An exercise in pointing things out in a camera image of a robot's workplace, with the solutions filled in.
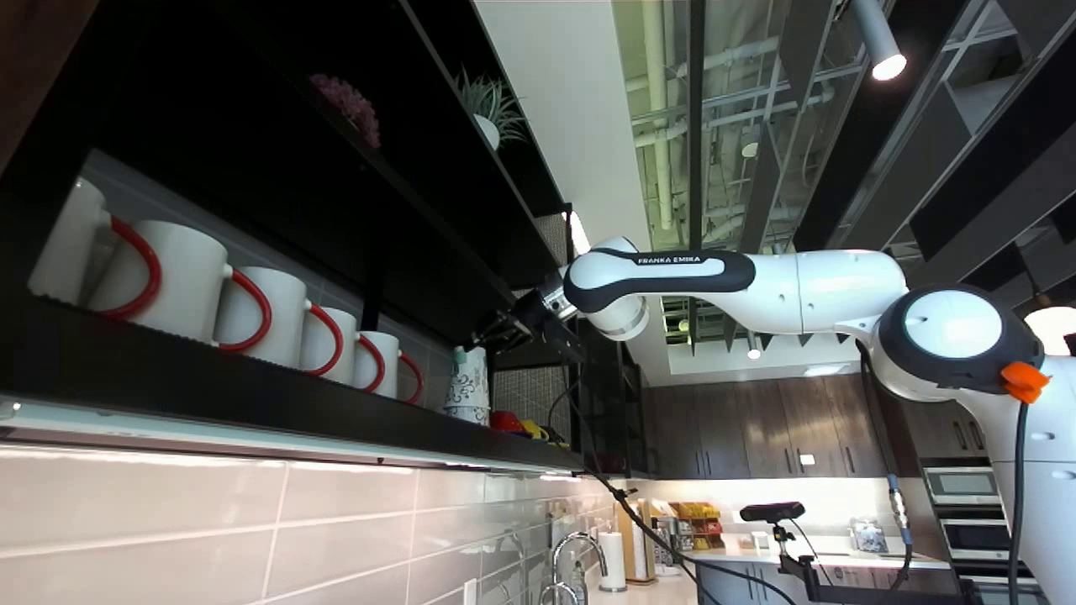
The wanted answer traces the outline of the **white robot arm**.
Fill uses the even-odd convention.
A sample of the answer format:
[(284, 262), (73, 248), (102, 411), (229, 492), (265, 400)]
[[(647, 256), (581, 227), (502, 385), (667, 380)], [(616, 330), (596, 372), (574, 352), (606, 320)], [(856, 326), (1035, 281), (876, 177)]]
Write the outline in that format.
[(1076, 357), (1051, 352), (1035, 326), (972, 287), (911, 288), (874, 248), (782, 256), (643, 252), (629, 240), (592, 245), (486, 320), (495, 347), (558, 336), (585, 320), (629, 342), (653, 296), (685, 296), (759, 336), (847, 336), (874, 380), (911, 403), (959, 403), (981, 427), (1002, 488), (1011, 557), (1051, 605), (1076, 598), (1072, 500)]

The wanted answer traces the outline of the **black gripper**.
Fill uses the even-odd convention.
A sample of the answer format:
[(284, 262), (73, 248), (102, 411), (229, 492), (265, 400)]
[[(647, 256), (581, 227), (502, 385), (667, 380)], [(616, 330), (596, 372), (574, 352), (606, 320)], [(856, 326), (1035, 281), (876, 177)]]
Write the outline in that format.
[(564, 296), (560, 281), (527, 288), (507, 310), (498, 310), (485, 330), (485, 342), (513, 342), (513, 339), (546, 339), (564, 330), (574, 317), (574, 305)]

